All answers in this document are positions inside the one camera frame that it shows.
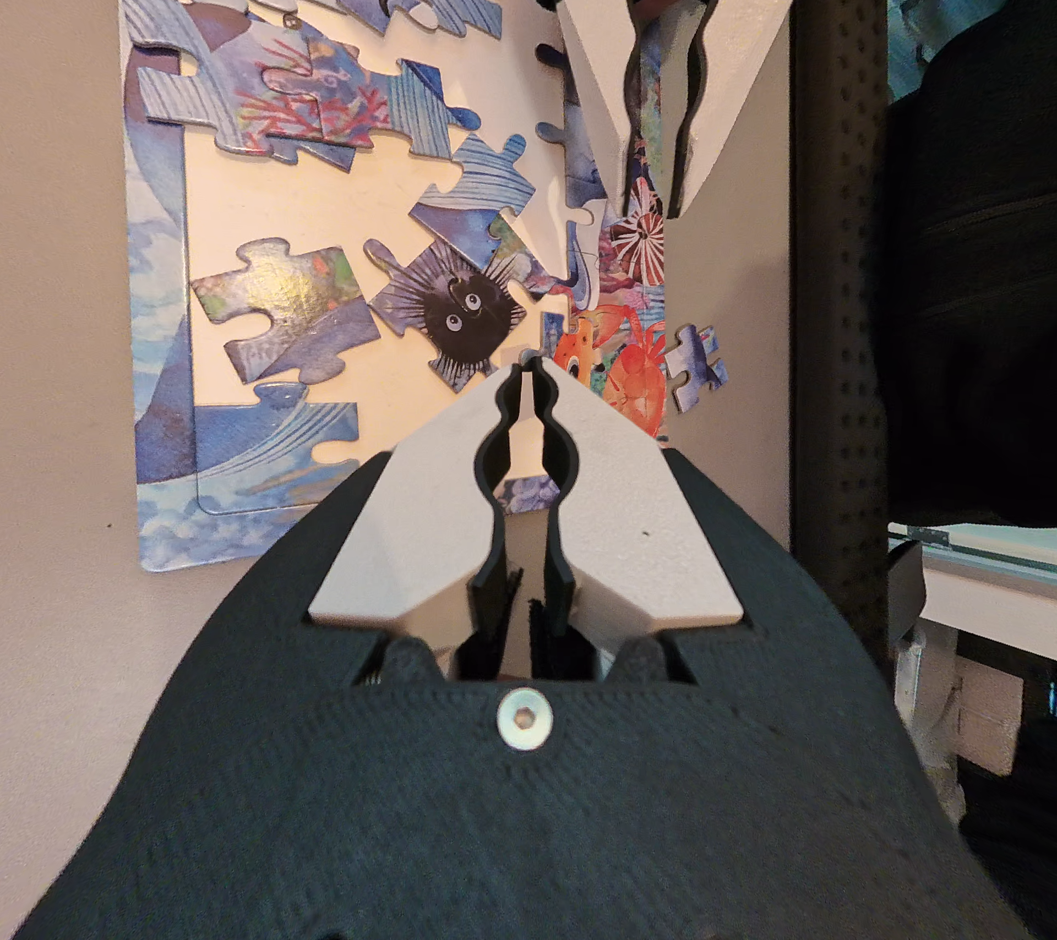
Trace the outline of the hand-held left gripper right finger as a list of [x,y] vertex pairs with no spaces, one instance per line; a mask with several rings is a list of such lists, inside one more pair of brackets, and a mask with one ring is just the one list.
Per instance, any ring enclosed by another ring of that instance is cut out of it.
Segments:
[[590,679],[597,652],[664,630],[733,625],[743,608],[657,443],[552,360],[531,361],[548,512],[546,601],[533,676]]

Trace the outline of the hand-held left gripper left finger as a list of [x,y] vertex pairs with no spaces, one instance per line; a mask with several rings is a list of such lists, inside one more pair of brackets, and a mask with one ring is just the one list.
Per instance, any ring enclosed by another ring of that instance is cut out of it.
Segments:
[[398,443],[310,604],[315,622],[416,637],[448,672],[497,679],[523,572],[494,491],[521,390],[521,366],[506,366]]

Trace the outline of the purple white sail puzzle piece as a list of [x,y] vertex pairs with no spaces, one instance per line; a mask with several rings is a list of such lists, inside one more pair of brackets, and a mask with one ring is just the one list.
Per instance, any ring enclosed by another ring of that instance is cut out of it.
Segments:
[[558,128],[548,122],[539,122],[536,126],[537,135],[549,143],[587,139],[585,112],[579,102],[568,56],[560,49],[543,43],[535,48],[535,55],[540,63],[561,72],[563,78],[563,127]]

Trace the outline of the lavender white whale puzzle piece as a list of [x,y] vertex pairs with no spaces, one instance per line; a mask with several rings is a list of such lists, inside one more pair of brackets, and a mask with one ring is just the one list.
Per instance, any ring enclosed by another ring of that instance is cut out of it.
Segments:
[[539,139],[563,147],[567,206],[578,209],[591,201],[601,200],[605,203],[609,200],[590,147],[580,107],[574,105],[565,109],[563,128],[539,122],[536,133]]

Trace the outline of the black sea urchin puzzle piece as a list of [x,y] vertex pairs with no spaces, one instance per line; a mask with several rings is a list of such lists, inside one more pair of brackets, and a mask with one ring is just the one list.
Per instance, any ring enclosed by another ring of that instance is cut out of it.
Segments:
[[492,374],[492,353],[526,317],[509,295],[507,261],[480,270],[442,239],[407,266],[377,239],[363,252],[390,277],[369,305],[398,336],[411,327],[433,344],[429,365],[455,392],[475,373]]

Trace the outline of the sea print puzzle board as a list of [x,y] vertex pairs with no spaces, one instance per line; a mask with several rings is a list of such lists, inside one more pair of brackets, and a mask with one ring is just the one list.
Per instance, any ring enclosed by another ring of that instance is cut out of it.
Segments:
[[[377,239],[405,268],[434,241],[448,243],[409,211],[430,185],[442,193],[455,187],[463,173],[455,152],[468,135],[484,140],[495,152],[511,135],[525,139],[515,167],[535,193],[520,214],[509,207],[499,214],[549,273],[570,275],[565,223],[590,222],[592,215],[565,205],[563,147],[536,133],[539,122],[564,124],[562,73],[535,55],[541,43],[565,53],[562,27],[534,0],[490,1],[502,10],[499,39],[472,25],[465,36],[450,34],[422,0],[407,8],[391,5],[385,35],[345,8],[336,12],[308,0],[298,0],[296,12],[231,0],[231,7],[273,25],[298,30],[308,23],[333,42],[356,47],[359,64],[371,73],[397,75],[398,59],[435,66],[446,104],[468,108],[481,119],[477,130],[448,126],[450,159],[411,154],[408,136],[375,129],[372,148],[354,149],[350,170],[344,171],[301,149],[294,165],[275,156],[231,154],[218,147],[207,127],[130,122],[126,70],[137,48],[119,0],[140,563],[146,570],[258,555],[311,506],[210,514],[199,503],[194,405],[253,405],[259,401],[258,384],[301,383],[295,368],[244,383],[225,344],[263,334],[268,317],[246,313],[211,322],[190,285],[197,278],[245,268],[237,248],[271,237],[285,239],[291,255],[342,248],[377,322],[378,340],[339,353],[340,374],[305,384],[310,403],[357,405],[357,440],[312,448],[312,458],[323,464],[389,449],[455,402],[458,392],[429,365],[439,354],[433,344],[411,327],[398,336],[369,305],[390,277],[366,256],[363,244]],[[617,210],[609,203],[604,215],[601,294],[598,305],[585,311],[600,308],[613,327],[601,346],[607,373],[599,397],[657,437],[666,403],[664,220],[649,163],[659,153],[660,72],[654,42],[647,39],[645,49],[645,137],[633,143],[630,205]],[[496,252],[480,270],[495,261]],[[494,367],[542,347],[543,313],[568,319],[585,312],[574,307],[571,294],[548,294],[534,303],[522,285],[509,281],[508,288],[526,317],[492,353]]]

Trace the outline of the blue wave puzzle piece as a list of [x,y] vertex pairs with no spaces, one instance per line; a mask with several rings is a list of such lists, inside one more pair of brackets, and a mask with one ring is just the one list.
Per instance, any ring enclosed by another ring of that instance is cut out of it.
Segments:
[[254,391],[253,405],[194,405],[198,499],[210,514],[315,504],[358,467],[312,458],[314,445],[357,440],[355,403],[310,403],[299,382]]

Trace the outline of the purple blue white puzzle piece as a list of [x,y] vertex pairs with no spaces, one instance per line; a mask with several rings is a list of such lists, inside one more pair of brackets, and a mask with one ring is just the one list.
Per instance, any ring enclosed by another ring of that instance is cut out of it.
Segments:
[[723,360],[709,357],[719,352],[715,327],[696,328],[684,325],[676,332],[676,346],[665,354],[668,375],[686,374],[685,382],[673,390],[672,398],[680,414],[688,413],[699,402],[702,389],[718,390],[727,383],[728,374]]

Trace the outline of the blue striped whale puzzle piece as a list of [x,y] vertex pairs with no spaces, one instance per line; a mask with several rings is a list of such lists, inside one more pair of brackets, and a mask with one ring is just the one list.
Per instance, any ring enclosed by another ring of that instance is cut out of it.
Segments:
[[455,162],[463,167],[455,187],[442,193],[430,185],[409,216],[483,268],[498,246],[488,232],[497,215],[506,207],[520,214],[535,193],[515,167],[525,147],[525,139],[514,134],[495,152],[484,140],[468,135],[455,152]]

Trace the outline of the blue red coral puzzle piece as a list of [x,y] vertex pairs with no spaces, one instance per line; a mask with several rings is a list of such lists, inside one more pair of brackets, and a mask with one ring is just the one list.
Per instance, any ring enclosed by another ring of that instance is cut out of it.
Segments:
[[305,69],[262,70],[271,90],[262,119],[266,136],[344,152],[371,149],[375,129],[396,129],[388,75],[365,70],[356,47],[311,35]]

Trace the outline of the blue dark coral puzzle piece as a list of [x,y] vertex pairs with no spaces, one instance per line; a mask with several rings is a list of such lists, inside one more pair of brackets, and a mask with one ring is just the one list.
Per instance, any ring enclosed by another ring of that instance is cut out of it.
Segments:
[[381,338],[345,252],[317,248],[291,255],[288,241],[257,239],[237,248],[245,268],[192,281],[211,322],[263,313],[263,334],[225,344],[244,383],[297,369],[303,384],[317,384],[344,371],[339,353]]

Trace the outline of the white shelf board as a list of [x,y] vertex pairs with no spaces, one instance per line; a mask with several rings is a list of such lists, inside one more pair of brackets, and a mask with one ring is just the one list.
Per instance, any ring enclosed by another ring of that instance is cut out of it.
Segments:
[[926,620],[1056,658],[1056,530],[995,524],[889,527],[924,545]]

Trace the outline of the pale box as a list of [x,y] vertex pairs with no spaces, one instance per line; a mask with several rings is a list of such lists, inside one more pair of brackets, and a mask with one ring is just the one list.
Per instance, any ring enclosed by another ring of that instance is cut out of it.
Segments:
[[895,704],[917,758],[952,784],[957,757],[1010,774],[1022,719],[1023,680],[957,652],[958,630],[917,620],[900,647]]

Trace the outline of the coral striped edge puzzle piece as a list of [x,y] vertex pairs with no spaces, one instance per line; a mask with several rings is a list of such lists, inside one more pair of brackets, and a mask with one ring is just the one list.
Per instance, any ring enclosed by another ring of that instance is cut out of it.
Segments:
[[261,73],[253,59],[225,47],[211,51],[204,42],[185,41],[144,60],[137,79],[148,119],[211,128],[225,152],[272,156],[271,104],[279,96]]

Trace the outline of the dark blue whale eye piece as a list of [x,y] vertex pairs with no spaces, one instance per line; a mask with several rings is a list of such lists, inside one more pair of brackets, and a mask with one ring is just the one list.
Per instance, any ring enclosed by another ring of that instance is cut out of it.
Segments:
[[[204,42],[209,50],[227,48],[245,59],[253,59],[260,68],[277,66],[293,70],[309,67],[308,38],[319,35],[316,27],[303,24],[298,30],[273,25],[257,15],[234,8],[231,0],[221,3],[181,4],[174,0],[122,0],[125,24],[131,43],[136,47],[128,61],[125,85],[127,118],[145,125],[148,121],[141,102],[137,75],[144,60],[157,57],[157,51],[185,41]],[[313,149],[303,141],[277,139],[275,156],[291,163],[297,162],[298,150],[324,159],[334,167],[349,171],[355,155],[354,149],[337,152],[335,149]]]

